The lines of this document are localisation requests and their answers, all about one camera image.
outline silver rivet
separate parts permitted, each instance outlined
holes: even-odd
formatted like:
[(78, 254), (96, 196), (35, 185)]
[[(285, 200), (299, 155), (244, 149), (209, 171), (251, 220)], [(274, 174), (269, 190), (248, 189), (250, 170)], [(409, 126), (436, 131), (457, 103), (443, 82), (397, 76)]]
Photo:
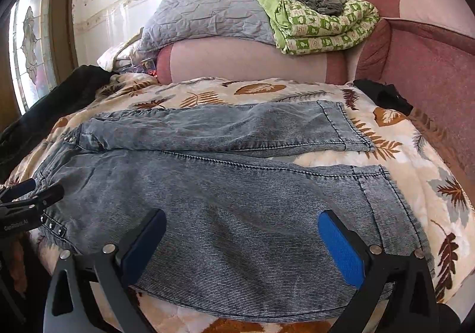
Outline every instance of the silver rivet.
[(378, 245), (371, 245), (370, 252), (372, 252), (374, 255), (379, 255), (383, 252), (383, 249), (381, 249), (381, 247)]
[(417, 248), (416, 250), (414, 250), (414, 255), (416, 256), (417, 259), (423, 259), (425, 258), (425, 255), (424, 255), (424, 252)]
[(102, 248), (102, 252), (104, 254), (110, 254), (110, 253), (113, 253), (114, 251), (115, 251), (115, 245), (112, 243), (108, 243)]
[(71, 252), (69, 250), (63, 250), (61, 251), (61, 254), (59, 254), (59, 257), (61, 259), (66, 259), (66, 258), (69, 258), (70, 255), (71, 255)]

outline pink sofa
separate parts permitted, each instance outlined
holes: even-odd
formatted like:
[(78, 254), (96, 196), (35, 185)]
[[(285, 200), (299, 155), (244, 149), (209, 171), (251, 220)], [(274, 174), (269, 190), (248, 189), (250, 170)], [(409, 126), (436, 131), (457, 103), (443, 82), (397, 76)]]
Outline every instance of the pink sofa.
[(342, 85), (369, 78), (392, 83), (414, 105), (414, 119), (444, 144), (448, 153), (441, 156), (459, 170), (453, 172), (461, 183), (475, 182), (475, 16), (464, 0), (367, 1), (382, 19), (352, 49), (289, 56), (271, 45), (236, 38), (184, 40), (160, 51), (158, 79), (277, 77)]

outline blue gripper pad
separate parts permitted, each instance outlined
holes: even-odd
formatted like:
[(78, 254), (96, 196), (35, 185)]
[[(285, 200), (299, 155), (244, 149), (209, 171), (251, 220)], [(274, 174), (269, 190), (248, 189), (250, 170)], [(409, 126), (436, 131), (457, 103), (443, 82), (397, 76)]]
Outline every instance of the blue gripper pad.
[(326, 211), (318, 217), (318, 231), (347, 284), (360, 288), (364, 281), (364, 264)]
[(162, 210), (157, 210), (123, 258), (122, 284), (124, 286), (137, 283), (157, 249), (158, 243), (165, 235), (166, 229), (167, 217)]

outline leaf-patterned blanket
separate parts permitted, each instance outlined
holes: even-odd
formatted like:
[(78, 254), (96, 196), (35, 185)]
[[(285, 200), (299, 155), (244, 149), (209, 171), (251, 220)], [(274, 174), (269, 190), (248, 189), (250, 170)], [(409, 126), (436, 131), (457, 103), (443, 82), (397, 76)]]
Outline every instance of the leaf-patterned blanket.
[(277, 48), (292, 55), (354, 47), (379, 21), (376, 7), (362, 0), (347, 1), (338, 17), (317, 13), (295, 0), (257, 1), (270, 18)]
[[(376, 145), (373, 152), (317, 151), (288, 157), (289, 163), (305, 167), (350, 164), (385, 166), (421, 222), (435, 257), (433, 278), (437, 299), (447, 301), (475, 267), (475, 217), (472, 204), (443, 160), (399, 112), (376, 106), (351, 83), (303, 84), (280, 79), (259, 82), (233, 82), (200, 78), (178, 84), (159, 85), (146, 74), (122, 74), (97, 92), (97, 99), (82, 111), (58, 120), (51, 134), (30, 153), (12, 173), (9, 184), (30, 178), (51, 146), (63, 134), (100, 112), (153, 107), (187, 108), (201, 104), (248, 104), (331, 100), (343, 102), (348, 117)], [(38, 230), (30, 233), (39, 257), (52, 272), (59, 249), (46, 245)], [(115, 324), (103, 296), (97, 296), (106, 320)], [(333, 320), (297, 324), (258, 324), (218, 319), (145, 294), (137, 302), (159, 332), (326, 332)], [(381, 317), (376, 309), (370, 331)]]

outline jeans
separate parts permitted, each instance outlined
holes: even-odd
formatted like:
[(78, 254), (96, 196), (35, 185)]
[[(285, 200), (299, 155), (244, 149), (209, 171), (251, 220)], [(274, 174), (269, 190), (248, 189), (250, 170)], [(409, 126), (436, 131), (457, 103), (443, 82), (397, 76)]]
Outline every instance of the jeans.
[(317, 232), (322, 211), (387, 253), (430, 249), (383, 167), (266, 159), (317, 150), (374, 144), (328, 101), (104, 113), (70, 132), (36, 172), (38, 189), (65, 189), (44, 232), (89, 253), (159, 207), (167, 231), (136, 289), (248, 321), (335, 317), (354, 288)]

